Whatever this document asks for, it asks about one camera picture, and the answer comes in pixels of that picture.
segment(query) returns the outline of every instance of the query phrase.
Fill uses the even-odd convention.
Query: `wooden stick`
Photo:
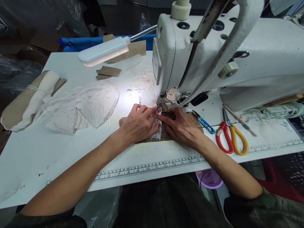
[[[244,122],[241,120],[240,117],[238,117],[233,111],[230,110],[230,108],[228,108],[226,105],[224,105],[224,108],[230,112],[231,115],[233,115],[234,118],[236,118],[241,124],[242,126],[247,130],[249,131],[254,137],[257,137],[258,135],[256,133],[253,132],[253,130],[250,129],[250,127]]]
[[[273,107],[273,106],[276,106],[276,105],[285,104],[285,103],[290,102],[290,101],[295,101],[295,100],[298,100],[300,98],[303,98],[303,94],[295,94],[295,95],[285,97],[285,98],[282,98],[280,100],[276,100],[276,101],[273,101],[271,103],[265,104],[263,107],[264,108]]]

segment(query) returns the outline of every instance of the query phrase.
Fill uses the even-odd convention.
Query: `dark clothing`
[[[235,227],[304,227],[304,213],[295,202],[266,191],[255,200],[229,197],[224,210]],[[73,210],[45,217],[17,214],[11,227],[86,227]],[[117,227],[231,227],[187,174],[126,185],[120,195]]]

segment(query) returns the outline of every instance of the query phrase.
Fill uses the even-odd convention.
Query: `hand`
[[[145,105],[134,104],[130,114],[118,131],[129,144],[150,138],[153,134],[158,132],[160,124],[156,124],[151,128],[157,115],[158,112],[156,107],[148,108]]]
[[[168,113],[174,112],[176,119],[158,115],[158,118],[164,122],[166,132],[176,141],[198,151],[205,143],[212,141],[205,136],[192,122],[187,114],[184,114],[182,108],[171,108]]]

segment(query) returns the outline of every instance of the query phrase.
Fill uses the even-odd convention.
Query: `worktable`
[[[147,51],[142,61],[152,65],[152,51]],[[52,53],[44,70],[52,70],[67,79],[67,82],[56,92],[61,93],[70,92],[75,87],[95,81],[96,70],[102,65],[111,66],[104,63],[85,67],[78,60],[77,53]],[[127,63],[117,63],[115,67],[124,70]],[[0,209],[26,204],[50,181],[119,128],[119,119],[126,117],[133,104],[139,102],[138,96],[127,91],[130,85],[135,83],[136,76],[128,71],[119,77],[107,80],[118,85],[119,99],[110,119],[99,128],[89,127],[78,130],[74,136],[69,136],[45,128],[44,117],[40,117],[25,130],[11,134],[0,156]],[[218,94],[211,95],[208,100],[193,109],[214,126],[215,130],[223,121],[222,103]],[[229,118],[231,122],[235,122],[231,115]],[[246,156],[230,155],[237,162],[304,151],[302,139],[286,120],[253,119],[249,122],[249,126],[259,137],[253,137],[241,124],[236,124],[249,144],[249,153]],[[207,130],[204,132],[215,141],[215,135],[209,134]],[[134,144],[100,171],[89,191],[209,167],[208,162],[197,152],[174,141]]]

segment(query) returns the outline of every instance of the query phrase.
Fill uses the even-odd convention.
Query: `printed ruler markings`
[[[301,139],[295,139],[285,142],[281,147],[287,147],[287,146],[292,146],[302,143],[303,142]],[[268,145],[252,146],[249,148],[249,153],[269,150],[269,149],[271,148]],[[207,160],[202,155],[194,155],[183,158],[174,158],[164,161],[157,161],[152,163],[117,168],[117,169],[101,170],[99,174],[96,176],[93,183],[131,177],[135,175],[144,175],[148,173],[159,172],[163,170],[181,168],[181,167],[203,164],[203,163],[207,163]],[[51,182],[52,180],[47,180],[45,185],[48,185]]]

